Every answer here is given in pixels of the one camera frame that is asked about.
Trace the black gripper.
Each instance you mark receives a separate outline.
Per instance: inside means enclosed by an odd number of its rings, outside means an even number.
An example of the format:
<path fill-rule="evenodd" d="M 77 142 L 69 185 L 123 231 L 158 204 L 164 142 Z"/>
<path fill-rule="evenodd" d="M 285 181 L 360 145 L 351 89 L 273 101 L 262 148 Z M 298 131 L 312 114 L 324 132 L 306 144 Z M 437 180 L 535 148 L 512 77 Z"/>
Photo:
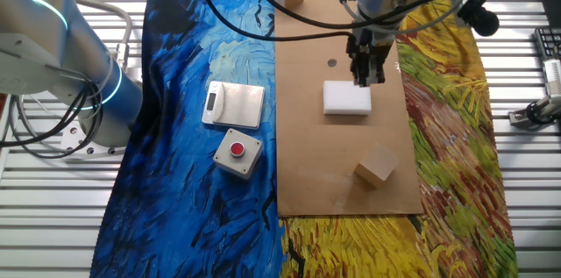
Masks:
<path fill-rule="evenodd" d="M 370 28 L 357 28 L 357 47 L 359 54 L 352 59 L 354 84 L 369 87 L 386 81 L 384 63 L 394 43 L 395 36 L 384 32 L 375 32 Z"/>

